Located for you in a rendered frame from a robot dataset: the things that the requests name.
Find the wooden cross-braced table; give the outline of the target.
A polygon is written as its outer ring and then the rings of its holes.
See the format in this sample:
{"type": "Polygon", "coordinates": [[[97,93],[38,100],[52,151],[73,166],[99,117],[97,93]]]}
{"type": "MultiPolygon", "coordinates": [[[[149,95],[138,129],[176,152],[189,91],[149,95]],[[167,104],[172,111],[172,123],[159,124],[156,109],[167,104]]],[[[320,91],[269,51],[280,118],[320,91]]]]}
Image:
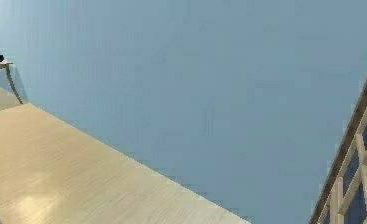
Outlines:
{"type": "Polygon", "coordinates": [[[367,224],[367,79],[308,224],[367,224]]]}

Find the brown side table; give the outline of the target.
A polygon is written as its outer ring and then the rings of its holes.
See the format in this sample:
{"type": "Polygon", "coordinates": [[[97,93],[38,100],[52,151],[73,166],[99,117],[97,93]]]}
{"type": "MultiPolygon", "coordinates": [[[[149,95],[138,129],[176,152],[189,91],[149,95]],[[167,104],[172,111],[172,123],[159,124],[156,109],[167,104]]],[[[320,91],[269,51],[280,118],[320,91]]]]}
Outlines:
{"type": "Polygon", "coordinates": [[[4,59],[3,61],[0,62],[0,69],[5,70],[10,88],[12,89],[12,91],[15,94],[15,96],[16,96],[17,100],[19,101],[19,103],[22,104],[23,101],[22,101],[21,97],[19,96],[19,93],[18,93],[18,91],[15,87],[15,84],[14,84],[12,76],[11,76],[11,71],[10,71],[10,66],[11,65],[12,65],[12,62],[9,62],[6,59],[4,59]]]}

